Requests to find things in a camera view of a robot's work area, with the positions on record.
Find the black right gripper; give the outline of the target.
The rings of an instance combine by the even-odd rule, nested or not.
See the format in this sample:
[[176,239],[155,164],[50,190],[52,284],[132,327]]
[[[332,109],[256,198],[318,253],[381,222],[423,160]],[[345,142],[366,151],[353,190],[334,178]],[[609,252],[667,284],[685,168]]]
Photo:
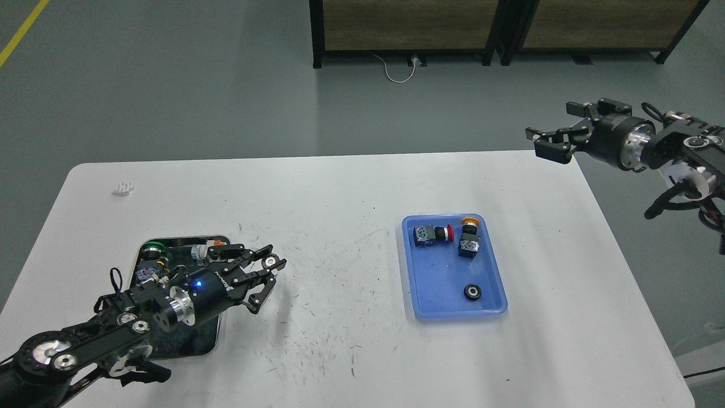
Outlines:
[[525,135],[536,157],[568,164],[575,153],[585,152],[622,171],[645,170],[644,149],[655,136],[655,126],[652,121],[632,116],[631,104],[606,97],[590,103],[567,101],[566,112],[598,122],[593,128],[577,125],[555,131],[527,127]]

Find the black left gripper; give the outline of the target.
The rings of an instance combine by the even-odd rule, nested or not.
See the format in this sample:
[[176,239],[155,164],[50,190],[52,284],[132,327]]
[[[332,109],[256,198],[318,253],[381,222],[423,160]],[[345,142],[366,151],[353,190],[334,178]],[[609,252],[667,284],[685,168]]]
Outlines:
[[[243,305],[257,315],[278,281],[278,273],[287,265],[280,258],[272,269],[245,272],[247,266],[272,255],[273,245],[257,250],[243,244],[214,245],[207,248],[210,263],[194,274],[178,272],[161,287],[153,305],[153,321],[166,332],[179,325],[197,327],[214,320],[228,308]],[[236,273],[232,287],[223,277]]]

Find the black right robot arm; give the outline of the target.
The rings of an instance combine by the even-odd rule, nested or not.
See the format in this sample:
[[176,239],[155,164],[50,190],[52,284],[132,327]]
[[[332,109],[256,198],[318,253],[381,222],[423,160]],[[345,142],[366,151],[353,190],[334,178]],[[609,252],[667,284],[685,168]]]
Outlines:
[[666,211],[696,211],[698,220],[718,235],[723,254],[724,152],[723,127],[678,111],[663,113],[644,101],[647,118],[633,115],[631,104],[601,98],[590,103],[569,101],[567,114],[578,123],[554,131],[527,127],[537,157],[567,164],[576,152],[624,172],[652,169],[667,189],[645,210],[647,220]]

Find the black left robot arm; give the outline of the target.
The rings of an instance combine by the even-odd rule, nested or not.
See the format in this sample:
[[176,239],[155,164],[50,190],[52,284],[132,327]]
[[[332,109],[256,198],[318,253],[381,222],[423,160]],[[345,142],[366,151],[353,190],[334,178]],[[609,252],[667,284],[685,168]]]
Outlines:
[[287,260],[272,245],[249,249],[220,240],[188,247],[199,264],[173,263],[170,246],[140,246],[132,284],[122,289],[118,268],[113,292],[98,298],[88,322],[42,331],[2,362],[3,407],[60,407],[100,378],[164,383],[171,371],[153,362],[161,330],[170,340],[181,327],[196,328],[243,305],[256,315]]

